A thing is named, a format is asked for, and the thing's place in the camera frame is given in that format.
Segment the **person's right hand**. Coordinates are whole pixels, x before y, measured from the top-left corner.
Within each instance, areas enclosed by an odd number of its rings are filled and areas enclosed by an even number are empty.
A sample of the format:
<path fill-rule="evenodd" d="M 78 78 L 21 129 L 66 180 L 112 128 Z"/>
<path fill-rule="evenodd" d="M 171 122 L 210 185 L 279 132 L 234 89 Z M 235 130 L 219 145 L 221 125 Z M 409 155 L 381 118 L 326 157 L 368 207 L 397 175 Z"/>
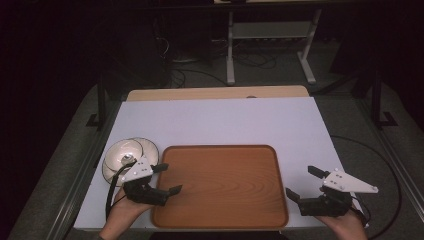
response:
<path fill-rule="evenodd" d="M 368 240 L 360 218 L 353 211 L 338 217 L 316 216 L 316 219 L 331 229 L 338 240 Z"/>

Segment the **aluminium frame rail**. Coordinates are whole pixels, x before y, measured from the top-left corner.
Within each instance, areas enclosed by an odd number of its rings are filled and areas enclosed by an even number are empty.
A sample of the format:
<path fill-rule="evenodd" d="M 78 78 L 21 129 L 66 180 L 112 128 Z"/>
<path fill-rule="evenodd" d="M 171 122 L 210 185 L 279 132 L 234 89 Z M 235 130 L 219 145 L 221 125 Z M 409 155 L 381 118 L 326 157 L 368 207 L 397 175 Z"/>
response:
<path fill-rule="evenodd" d="M 45 240 L 64 240 L 73 227 L 120 106 L 119 101 L 82 103 L 71 121 L 50 166 L 58 208 Z"/>
<path fill-rule="evenodd" d="M 365 117 L 367 124 L 374 131 L 374 135 L 383 147 L 384 152 L 388 155 L 389 162 L 394 168 L 395 174 L 400 179 L 403 191 L 406 193 L 421 221 L 424 222 L 424 193 L 419 189 L 412 175 L 407 170 L 400 153 L 395 149 L 384 131 L 385 128 L 399 127 L 399 122 L 387 111 L 377 113 L 375 117 L 373 110 L 367 105 L 365 100 L 356 99 L 355 103 L 361 114 Z"/>

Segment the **white table cover sheet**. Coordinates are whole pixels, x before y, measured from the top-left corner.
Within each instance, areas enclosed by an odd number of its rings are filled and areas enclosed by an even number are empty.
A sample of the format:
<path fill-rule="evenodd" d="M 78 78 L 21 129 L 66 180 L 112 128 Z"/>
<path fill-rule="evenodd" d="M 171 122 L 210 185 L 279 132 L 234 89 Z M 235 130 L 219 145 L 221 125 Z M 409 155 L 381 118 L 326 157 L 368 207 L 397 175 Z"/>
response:
<path fill-rule="evenodd" d="M 105 144 L 151 140 L 159 150 L 177 145 L 269 145 L 277 153 L 283 184 L 303 197 L 319 194 L 321 181 L 307 172 L 343 168 L 311 97 L 128 101 L 121 105 Z"/>

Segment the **white metal desk frame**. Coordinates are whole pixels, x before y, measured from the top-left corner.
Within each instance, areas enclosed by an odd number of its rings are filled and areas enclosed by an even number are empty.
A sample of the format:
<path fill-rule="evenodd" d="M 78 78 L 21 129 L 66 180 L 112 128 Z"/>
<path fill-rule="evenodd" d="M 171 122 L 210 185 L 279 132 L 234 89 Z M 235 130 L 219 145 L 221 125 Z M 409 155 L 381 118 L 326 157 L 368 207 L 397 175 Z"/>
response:
<path fill-rule="evenodd" d="M 287 22 L 235 22 L 234 13 L 228 14 L 228 37 L 226 56 L 226 78 L 228 85 L 235 84 L 233 41 L 247 39 L 288 39 L 303 38 L 305 45 L 302 51 L 297 52 L 299 63 L 307 82 L 316 83 L 313 71 L 308 62 L 308 54 L 319 24 L 322 10 L 317 9 L 310 21 Z"/>

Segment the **black metal stand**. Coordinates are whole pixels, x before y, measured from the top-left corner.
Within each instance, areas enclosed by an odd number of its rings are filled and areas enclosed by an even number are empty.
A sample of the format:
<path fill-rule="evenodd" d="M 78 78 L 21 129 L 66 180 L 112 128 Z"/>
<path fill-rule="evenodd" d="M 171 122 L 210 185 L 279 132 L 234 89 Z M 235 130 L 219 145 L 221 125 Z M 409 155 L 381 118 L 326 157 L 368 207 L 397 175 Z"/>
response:
<path fill-rule="evenodd" d="M 375 73 L 371 94 L 371 120 L 381 130 L 387 126 L 397 126 L 397 122 L 390 112 L 381 110 L 382 79 L 379 72 Z"/>
<path fill-rule="evenodd" d="M 106 120 L 106 90 L 103 76 L 100 76 L 97 82 L 97 112 L 90 115 L 86 126 L 95 127 L 100 131 Z"/>

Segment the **brown wooden tray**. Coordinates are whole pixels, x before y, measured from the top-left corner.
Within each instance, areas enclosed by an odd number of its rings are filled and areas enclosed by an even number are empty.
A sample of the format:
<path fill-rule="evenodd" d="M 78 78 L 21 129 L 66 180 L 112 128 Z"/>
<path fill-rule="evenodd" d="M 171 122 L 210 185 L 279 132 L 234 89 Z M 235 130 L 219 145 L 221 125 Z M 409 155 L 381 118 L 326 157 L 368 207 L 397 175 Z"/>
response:
<path fill-rule="evenodd" d="M 289 221 L 275 150 L 268 145 L 172 146 L 157 187 L 181 192 L 152 210 L 162 229 L 279 230 Z"/>

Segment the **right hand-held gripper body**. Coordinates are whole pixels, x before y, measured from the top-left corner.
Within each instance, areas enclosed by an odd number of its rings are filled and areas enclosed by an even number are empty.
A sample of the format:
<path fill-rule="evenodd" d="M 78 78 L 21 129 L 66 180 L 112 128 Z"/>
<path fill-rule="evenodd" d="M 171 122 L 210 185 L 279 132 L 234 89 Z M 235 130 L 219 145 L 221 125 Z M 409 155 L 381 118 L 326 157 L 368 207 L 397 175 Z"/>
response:
<path fill-rule="evenodd" d="M 296 203 L 302 216 L 343 216 L 352 208 L 352 193 L 379 192 L 377 186 L 340 170 L 330 172 L 327 178 L 321 180 L 322 195 L 317 198 L 300 197 Z"/>

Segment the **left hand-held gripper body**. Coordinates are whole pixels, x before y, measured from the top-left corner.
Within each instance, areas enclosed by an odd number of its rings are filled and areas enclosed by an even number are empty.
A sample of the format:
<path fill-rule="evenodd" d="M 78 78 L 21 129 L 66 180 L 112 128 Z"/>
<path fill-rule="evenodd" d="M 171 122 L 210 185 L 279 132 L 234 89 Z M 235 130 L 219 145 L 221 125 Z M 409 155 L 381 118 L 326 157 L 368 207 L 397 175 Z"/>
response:
<path fill-rule="evenodd" d="M 168 200 L 168 191 L 153 188 L 149 185 L 152 171 L 146 158 L 137 160 L 122 177 L 123 189 L 127 198 L 135 203 L 164 206 Z"/>

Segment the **person's left hand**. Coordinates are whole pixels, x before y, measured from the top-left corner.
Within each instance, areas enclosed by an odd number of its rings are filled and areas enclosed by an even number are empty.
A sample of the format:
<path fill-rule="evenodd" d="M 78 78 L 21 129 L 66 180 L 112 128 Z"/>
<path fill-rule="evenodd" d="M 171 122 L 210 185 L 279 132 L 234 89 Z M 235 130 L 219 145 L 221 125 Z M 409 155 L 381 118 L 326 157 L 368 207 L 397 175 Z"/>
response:
<path fill-rule="evenodd" d="M 152 205 L 135 203 L 129 200 L 124 190 L 120 189 L 115 196 L 106 223 L 98 236 L 102 240 L 118 240 L 144 212 L 151 208 Z"/>

